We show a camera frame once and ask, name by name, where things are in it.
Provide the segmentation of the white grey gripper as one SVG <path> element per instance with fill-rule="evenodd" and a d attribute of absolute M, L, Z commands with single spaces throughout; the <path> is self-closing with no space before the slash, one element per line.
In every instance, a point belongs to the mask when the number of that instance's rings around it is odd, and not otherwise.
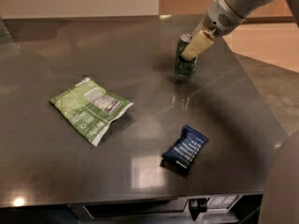
<path fill-rule="evenodd" d="M 181 57 L 190 61 L 214 44 L 214 36 L 230 34 L 245 19 L 246 7 L 240 0 L 214 0 L 192 31 L 192 40 Z"/>

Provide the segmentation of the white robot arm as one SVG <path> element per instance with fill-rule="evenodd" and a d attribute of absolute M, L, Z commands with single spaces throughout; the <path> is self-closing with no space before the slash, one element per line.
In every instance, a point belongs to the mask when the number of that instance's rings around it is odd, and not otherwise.
<path fill-rule="evenodd" d="M 187 61 L 214 43 L 217 36 L 230 34 L 246 17 L 277 0 L 214 0 L 192 32 L 181 57 Z M 299 0 L 283 0 L 299 21 Z M 271 163 L 261 203 L 259 224 L 299 224 L 299 132 L 278 148 Z"/>

